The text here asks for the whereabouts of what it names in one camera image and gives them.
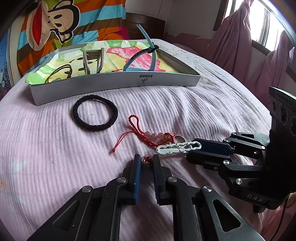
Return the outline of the beige claw hair clip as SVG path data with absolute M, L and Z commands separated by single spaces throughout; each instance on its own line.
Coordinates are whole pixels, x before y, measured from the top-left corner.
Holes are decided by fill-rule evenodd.
M 91 74 L 90 65 L 95 65 L 96 74 L 100 73 L 104 64 L 104 48 L 98 50 L 83 50 L 83 67 L 86 75 Z

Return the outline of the pink striped bedspread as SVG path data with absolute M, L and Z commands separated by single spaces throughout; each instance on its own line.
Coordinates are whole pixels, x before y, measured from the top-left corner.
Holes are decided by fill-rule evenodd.
M 206 59 L 156 40 L 200 73 L 196 87 L 146 86 L 97 92 L 118 108 L 115 124 L 88 132 L 73 121 L 72 108 L 81 96 L 35 106 L 25 76 L 1 100 L 1 221 L 14 240 L 27 240 L 85 185 L 105 186 L 121 175 L 135 154 L 154 155 L 133 134 L 111 153 L 118 137 L 130 129 L 128 117 L 139 117 L 142 130 L 177 133 L 222 141 L 232 132 L 269 133 L 269 110 L 236 78 Z M 255 214 L 252 205 L 228 195 L 217 172 L 161 156 L 173 176 L 188 185 L 212 186 L 266 240 L 280 221 L 282 207 Z M 158 206 L 150 170 L 142 170 L 139 200 L 121 213 L 119 240 L 173 240 L 171 206 Z

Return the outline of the pink curtain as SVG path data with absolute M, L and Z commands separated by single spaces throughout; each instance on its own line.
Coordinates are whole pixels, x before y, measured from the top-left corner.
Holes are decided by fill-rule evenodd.
M 245 85 L 265 106 L 269 104 L 269 87 L 282 88 L 290 63 L 292 43 L 285 31 L 278 47 L 250 79 L 246 79 L 252 52 L 250 7 L 253 1 L 243 1 L 239 9 L 225 18 L 205 51 L 204 58 L 218 65 Z

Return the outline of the pink pillow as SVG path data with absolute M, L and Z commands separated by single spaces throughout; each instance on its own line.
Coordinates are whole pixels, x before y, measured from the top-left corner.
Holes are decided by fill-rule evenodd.
M 195 50 L 193 50 L 192 48 L 188 47 L 188 46 L 184 46 L 184 45 L 181 45 L 181 44 L 176 44 L 176 46 L 178 46 L 179 48 L 185 50 L 185 51 L 188 51 L 192 54 L 195 54 L 197 56 L 200 56 L 200 54 L 198 52 L 196 52 Z

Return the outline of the window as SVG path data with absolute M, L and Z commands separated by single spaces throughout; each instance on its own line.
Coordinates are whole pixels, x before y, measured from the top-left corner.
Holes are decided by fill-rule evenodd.
M 239 9 L 243 1 L 221 1 L 213 30 L 222 25 L 224 19 Z M 275 50 L 280 43 L 281 33 L 285 32 L 289 42 L 295 45 L 292 27 L 271 4 L 271 1 L 253 1 L 249 14 L 250 31 L 253 44 L 264 51 Z

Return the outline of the grey shallow box tray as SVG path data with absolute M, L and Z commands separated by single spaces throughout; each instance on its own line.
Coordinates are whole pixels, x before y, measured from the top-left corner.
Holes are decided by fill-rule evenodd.
M 92 92 L 142 87 L 142 86 L 196 86 L 201 75 L 191 66 L 164 51 L 162 44 L 166 41 L 152 40 L 159 46 L 157 53 L 168 63 L 177 67 L 180 73 L 125 71 L 92 74 L 68 78 L 52 83 L 31 85 L 30 91 L 36 106 Z

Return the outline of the dark wooden headboard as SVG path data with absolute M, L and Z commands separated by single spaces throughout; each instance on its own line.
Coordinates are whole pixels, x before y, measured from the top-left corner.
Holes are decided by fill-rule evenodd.
M 163 39 L 166 22 L 150 16 L 126 13 L 126 27 L 131 40 L 144 39 L 143 34 L 138 29 L 140 24 L 151 39 Z

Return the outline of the colourful cartoon cloth liner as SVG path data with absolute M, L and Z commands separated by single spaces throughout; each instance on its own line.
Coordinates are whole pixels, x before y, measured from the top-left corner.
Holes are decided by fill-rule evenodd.
M 147 42 L 131 41 L 131 40 L 109 40 L 109 41 L 97 41 L 89 42 L 84 47 L 77 50 L 70 50 L 69 53 L 56 54 L 52 60 L 50 60 L 43 67 L 40 67 L 36 72 L 30 72 L 25 78 L 25 83 L 29 85 L 51 83 L 55 80 L 63 80 L 68 78 L 69 73 L 71 77 L 79 77 L 85 75 L 84 63 L 83 63 L 83 51 L 101 50 L 103 53 L 103 67 L 100 73 L 105 72 L 119 72 L 123 70 L 124 65 L 128 60 L 140 50 L 149 47 Z M 97 73 L 98 57 L 92 57 L 88 59 L 88 66 L 90 74 Z M 130 64 L 130 68 L 139 68 L 149 70 L 152 62 L 152 53 L 144 53 L 137 57 L 135 61 Z M 164 60 L 159 52 L 156 53 L 156 66 L 154 69 L 156 72 L 172 72 L 180 73 L 181 71 L 177 67 L 173 67 L 172 64 Z

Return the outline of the blue fabric wardrobe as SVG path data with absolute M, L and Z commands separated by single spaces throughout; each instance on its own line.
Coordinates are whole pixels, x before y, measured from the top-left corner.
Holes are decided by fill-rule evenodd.
M 0 43 L 0 99 L 8 93 L 11 89 L 11 81 L 9 77 L 8 59 L 8 31 L 6 31 L 1 38 Z

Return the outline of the striped monkey blanket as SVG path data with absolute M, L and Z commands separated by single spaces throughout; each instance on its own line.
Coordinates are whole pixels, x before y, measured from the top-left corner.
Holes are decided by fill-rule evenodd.
M 26 14 L 18 40 L 22 74 L 56 49 L 104 40 L 127 40 L 125 1 L 37 1 Z

